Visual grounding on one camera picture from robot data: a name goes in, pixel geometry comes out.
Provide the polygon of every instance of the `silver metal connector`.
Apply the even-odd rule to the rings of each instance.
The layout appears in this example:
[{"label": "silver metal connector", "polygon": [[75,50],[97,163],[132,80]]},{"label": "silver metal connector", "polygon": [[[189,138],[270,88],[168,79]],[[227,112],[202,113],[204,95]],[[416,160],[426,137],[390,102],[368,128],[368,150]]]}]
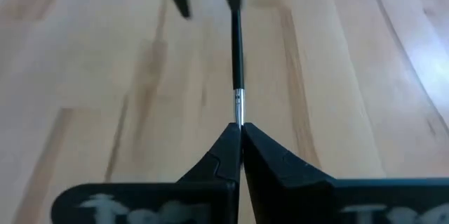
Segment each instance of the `silver metal connector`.
[{"label": "silver metal connector", "polygon": [[234,116],[240,129],[245,123],[245,90],[234,90]]}]

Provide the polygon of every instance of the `black pole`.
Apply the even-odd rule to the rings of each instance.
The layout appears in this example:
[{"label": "black pole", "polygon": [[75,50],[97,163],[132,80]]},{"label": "black pole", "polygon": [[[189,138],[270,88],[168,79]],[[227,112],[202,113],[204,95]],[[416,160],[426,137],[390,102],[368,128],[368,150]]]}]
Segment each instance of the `black pole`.
[{"label": "black pole", "polygon": [[245,88],[240,11],[232,12],[232,81],[234,90]]}]

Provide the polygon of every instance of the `black rod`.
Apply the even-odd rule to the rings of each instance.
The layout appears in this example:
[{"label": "black rod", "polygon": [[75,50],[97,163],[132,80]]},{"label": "black rod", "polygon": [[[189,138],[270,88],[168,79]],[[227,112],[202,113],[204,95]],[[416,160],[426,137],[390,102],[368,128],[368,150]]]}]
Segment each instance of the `black rod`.
[{"label": "black rod", "polygon": [[240,11],[232,11],[232,82],[234,90],[245,88]]}]

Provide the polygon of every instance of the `wooden floor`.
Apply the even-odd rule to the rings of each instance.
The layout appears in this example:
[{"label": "wooden floor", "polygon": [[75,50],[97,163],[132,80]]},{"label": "wooden floor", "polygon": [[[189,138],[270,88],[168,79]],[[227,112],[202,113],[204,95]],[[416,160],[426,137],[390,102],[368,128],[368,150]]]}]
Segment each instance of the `wooden floor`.
[{"label": "wooden floor", "polygon": [[[248,121],[337,178],[449,176],[449,0],[245,1]],[[190,3],[0,0],[1,223],[176,181],[233,121],[226,1]]]}]

